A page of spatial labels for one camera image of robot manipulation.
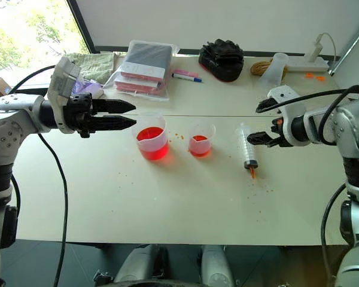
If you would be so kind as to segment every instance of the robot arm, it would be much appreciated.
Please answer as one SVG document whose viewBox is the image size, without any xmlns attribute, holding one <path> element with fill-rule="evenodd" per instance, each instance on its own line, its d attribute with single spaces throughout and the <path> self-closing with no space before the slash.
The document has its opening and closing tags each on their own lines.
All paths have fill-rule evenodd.
<svg viewBox="0 0 359 287">
<path fill-rule="evenodd" d="M 262 101 L 257 112 L 299 95 L 287 86 L 273 88 Z M 253 133 L 248 141 L 253 145 L 272 147 L 320 144 L 318 127 L 328 106 L 306 111 L 301 102 L 279 107 L 282 117 L 272 121 L 272 139 L 266 132 Z M 359 99 L 337 106 L 329 116 L 324 129 L 327 141 L 334 141 L 343 157 L 349 200 L 343 202 L 340 214 L 340 232 L 352 249 L 344 257 L 337 274 L 336 286 L 359 286 Z"/>
<path fill-rule="evenodd" d="M 92 99 L 90 94 L 72 95 L 79 73 L 79 67 L 62 58 L 55 67 L 48 100 L 29 94 L 0 97 L 0 248 L 9 247 L 16 238 L 17 209 L 7 204 L 11 200 L 12 166 L 28 135 L 58 128 L 63 133 L 77 131 L 82 138 L 88 138 L 98 130 L 122 130 L 136 123 L 119 115 L 98 114 L 121 114 L 135 109 L 127 102 Z"/>
</svg>

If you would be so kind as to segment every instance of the plastic beaker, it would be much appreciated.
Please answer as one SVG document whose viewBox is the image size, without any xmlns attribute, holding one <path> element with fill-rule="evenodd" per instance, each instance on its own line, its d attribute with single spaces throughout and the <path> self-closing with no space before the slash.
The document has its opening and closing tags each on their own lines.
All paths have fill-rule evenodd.
<svg viewBox="0 0 359 287">
<path fill-rule="evenodd" d="M 288 62 L 288 56 L 284 53 L 275 53 L 270 66 L 259 79 L 259 85 L 267 90 L 281 85 L 283 69 Z"/>
<path fill-rule="evenodd" d="M 166 121 L 158 113 L 140 114 L 137 123 L 132 126 L 132 134 L 141 154 L 147 160 L 158 160 L 169 150 Z"/>
<path fill-rule="evenodd" d="M 215 135 L 215 125 L 197 121 L 189 130 L 189 151 L 195 157 L 203 157 L 210 152 L 211 139 Z"/>
</svg>

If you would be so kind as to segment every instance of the towel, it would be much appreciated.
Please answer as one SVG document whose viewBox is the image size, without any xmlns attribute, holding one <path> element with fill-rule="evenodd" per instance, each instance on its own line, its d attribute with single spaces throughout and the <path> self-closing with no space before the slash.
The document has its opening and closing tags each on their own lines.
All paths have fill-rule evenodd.
<svg viewBox="0 0 359 287">
<path fill-rule="evenodd" d="M 101 54 L 66 54 L 71 62 L 81 67 L 80 75 L 87 80 L 95 80 L 100 84 L 105 84 L 115 70 L 115 61 L 118 55 L 115 53 Z"/>
</svg>

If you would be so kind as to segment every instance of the black cable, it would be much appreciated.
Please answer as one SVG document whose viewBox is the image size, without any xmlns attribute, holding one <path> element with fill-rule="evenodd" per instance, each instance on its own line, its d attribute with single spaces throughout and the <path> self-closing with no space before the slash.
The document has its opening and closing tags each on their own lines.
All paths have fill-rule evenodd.
<svg viewBox="0 0 359 287">
<path fill-rule="evenodd" d="M 42 73 L 42 72 L 44 72 L 46 70 L 53 69 L 54 67 L 55 67 L 55 65 L 44 67 L 44 68 L 42 68 L 40 70 L 37 70 L 36 72 L 31 73 L 30 75 L 28 75 L 24 79 L 22 79 L 19 83 L 17 83 L 10 90 L 10 92 L 8 94 L 15 93 L 19 87 L 21 87 L 27 80 L 31 79 L 35 75 L 38 75 L 38 74 L 40 74 L 40 73 Z M 65 175 L 64 175 L 64 171 L 62 169 L 62 166 L 60 164 L 60 160 L 59 160 L 57 154 L 55 153 L 53 148 L 48 144 L 48 142 L 44 139 L 44 137 L 41 134 L 38 134 L 38 136 L 41 139 L 41 141 L 44 143 L 44 145 L 49 149 L 49 151 L 52 153 L 54 159 L 56 160 L 56 163 L 57 163 L 57 166 L 59 168 L 59 172 L 61 174 L 61 178 L 62 178 L 62 181 L 63 181 L 63 185 L 64 185 L 65 207 L 64 207 L 64 223 L 63 223 L 63 233 L 62 233 L 62 241 L 61 241 L 61 251 L 60 251 L 59 265 L 57 266 L 56 276 L 54 278 L 54 283 L 53 283 L 53 286 L 57 287 L 57 285 L 59 284 L 59 280 L 60 280 L 62 264 L 64 262 L 65 246 L 66 246 L 66 227 L 67 227 L 67 223 L 68 223 L 68 186 L 66 184 L 66 178 L 65 178 Z M 11 179 L 12 179 L 14 189 L 16 191 L 17 216 L 18 216 L 19 212 L 20 212 L 20 190 L 19 190 L 19 186 L 17 185 L 16 179 L 14 178 L 13 175 L 12 175 Z"/>
<path fill-rule="evenodd" d="M 44 145 L 49 149 L 49 151 L 52 153 L 54 159 L 56 160 L 57 166 L 59 168 L 59 172 L 61 174 L 61 178 L 64 184 L 64 200 L 65 200 L 65 210 L 64 210 L 64 225 L 63 225 L 63 231 L 62 231 L 62 241 L 61 241 L 61 252 L 60 252 L 60 260 L 59 265 L 57 267 L 56 277 L 54 278 L 54 287 L 57 287 L 59 284 L 62 264 L 64 262 L 64 254 L 65 254 L 65 245 L 66 245 L 66 225 L 68 222 L 68 187 L 66 184 L 66 179 L 64 175 L 64 171 L 62 170 L 62 166 L 60 164 L 60 160 L 57 157 L 57 154 L 53 150 L 53 148 L 47 143 L 47 141 L 44 139 L 44 137 L 41 134 L 38 134 L 41 141 L 44 143 Z"/>
<path fill-rule="evenodd" d="M 20 198 L 19 185 L 17 184 L 16 178 L 14 178 L 13 173 L 12 173 L 11 181 L 12 181 L 12 184 L 13 184 L 13 187 L 14 187 L 14 191 L 16 193 L 17 217 L 19 217 L 20 207 L 22 205 L 22 201 L 21 201 L 21 198 Z"/>
<path fill-rule="evenodd" d="M 26 76 L 24 79 L 22 79 L 20 82 L 18 82 L 16 84 L 16 86 L 14 86 L 10 92 L 8 94 L 13 94 L 17 91 L 18 88 L 20 88 L 27 80 L 29 80 L 30 78 L 33 78 L 35 75 L 38 75 L 46 70 L 49 70 L 49 69 L 53 69 L 56 65 L 53 65 L 53 66 L 47 66 L 47 67 L 44 67 L 40 70 L 37 70 L 36 72 L 33 72 L 31 73 L 30 75 Z"/>
<path fill-rule="evenodd" d="M 350 93 L 359 93 L 359 85 L 354 85 L 354 86 L 348 88 L 347 90 L 345 90 L 339 97 L 337 97 L 334 100 L 334 102 L 328 107 L 328 109 L 324 113 L 324 115 L 321 119 L 321 122 L 319 124 L 319 128 L 318 128 L 318 136 L 320 138 L 320 141 L 323 144 L 336 145 L 336 142 L 329 142 L 324 138 L 324 135 L 323 135 L 324 125 L 325 125 L 328 117 L 330 116 L 330 114 L 334 111 L 335 107 L 340 103 L 340 101 L 342 101 Z"/>
<path fill-rule="evenodd" d="M 324 262 L 324 268 L 325 268 L 325 272 L 326 272 L 326 276 L 327 276 L 327 284 L 328 286 L 331 285 L 332 280 L 334 279 L 333 277 L 333 272 L 331 270 L 330 267 L 330 262 L 328 260 L 328 252 L 327 252 L 327 244 L 325 241 L 325 226 L 327 223 L 327 218 L 328 215 L 330 213 L 331 207 L 333 206 L 335 200 L 337 199 L 337 197 L 339 196 L 339 194 L 345 189 L 346 185 L 342 184 L 333 194 L 333 196 L 331 196 L 330 200 L 327 203 L 327 206 L 325 208 L 324 214 L 323 214 L 323 218 L 322 218 L 322 224 L 321 224 L 321 243 L 322 243 L 322 253 L 323 253 L 323 262 Z"/>
<path fill-rule="evenodd" d="M 301 100 L 308 100 L 308 99 L 312 99 L 314 97 L 328 96 L 330 94 L 341 94 L 345 91 L 346 91 L 345 89 L 341 89 L 341 90 L 322 91 L 322 92 L 315 93 L 315 94 L 308 94 L 307 96 L 297 97 L 295 99 L 286 100 L 285 102 L 277 103 L 276 105 L 273 105 L 273 106 L 268 106 L 267 108 L 263 108 L 260 111 L 257 111 L 257 113 L 261 114 L 262 112 L 268 112 L 268 111 L 271 111 L 272 109 L 279 108 L 280 106 L 285 106 L 285 105 L 289 105 L 291 103 L 300 102 Z"/>
</svg>

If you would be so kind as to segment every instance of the pink marker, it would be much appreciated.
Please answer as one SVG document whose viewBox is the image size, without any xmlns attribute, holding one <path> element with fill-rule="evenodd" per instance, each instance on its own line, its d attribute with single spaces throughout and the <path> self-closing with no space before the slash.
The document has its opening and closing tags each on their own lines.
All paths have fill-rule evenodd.
<svg viewBox="0 0 359 287">
<path fill-rule="evenodd" d="M 184 75 L 184 76 L 188 76 L 188 77 L 198 78 L 198 73 L 196 73 L 196 72 L 189 72 L 189 71 L 180 70 L 180 69 L 174 70 L 174 71 L 173 71 L 173 74 L 178 74 L 178 75 Z"/>
</svg>

